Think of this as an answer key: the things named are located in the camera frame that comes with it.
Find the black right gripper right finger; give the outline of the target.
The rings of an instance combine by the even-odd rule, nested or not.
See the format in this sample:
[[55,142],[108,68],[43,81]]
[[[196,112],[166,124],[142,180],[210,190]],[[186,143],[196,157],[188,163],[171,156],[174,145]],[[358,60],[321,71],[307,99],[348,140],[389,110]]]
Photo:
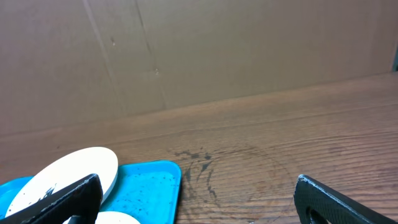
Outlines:
[[303,224],[397,224],[395,220],[303,174],[297,178],[294,204]]

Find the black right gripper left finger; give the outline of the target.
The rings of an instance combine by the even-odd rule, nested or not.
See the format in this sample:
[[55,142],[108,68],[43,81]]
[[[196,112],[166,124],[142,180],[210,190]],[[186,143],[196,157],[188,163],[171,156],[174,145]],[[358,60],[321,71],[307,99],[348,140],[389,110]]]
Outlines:
[[102,198],[100,178],[90,174],[2,219],[1,224],[95,224]]

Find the yellow rimmed plate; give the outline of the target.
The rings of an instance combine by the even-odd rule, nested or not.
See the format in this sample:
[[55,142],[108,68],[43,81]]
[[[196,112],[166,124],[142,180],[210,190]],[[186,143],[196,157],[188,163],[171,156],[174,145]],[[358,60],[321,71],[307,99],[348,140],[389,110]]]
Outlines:
[[114,211],[99,212],[96,216],[95,221],[89,220],[86,217],[72,216],[67,221],[65,221],[63,224],[89,224],[89,223],[94,223],[94,224],[140,224],[140,222],[137,221],[132,216],[130,216],[126,213],[114,212]]

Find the white plate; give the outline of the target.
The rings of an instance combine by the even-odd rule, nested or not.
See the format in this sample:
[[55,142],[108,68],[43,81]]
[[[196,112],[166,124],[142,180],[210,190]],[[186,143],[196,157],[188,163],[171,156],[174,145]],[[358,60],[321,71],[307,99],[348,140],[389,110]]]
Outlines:
[[98,175],[102,201],[105,201],[118,177],[116,154],[106,147],[89,147],[59,158],[23,186],[8,206],[5,216],[11,216],[89,174]]

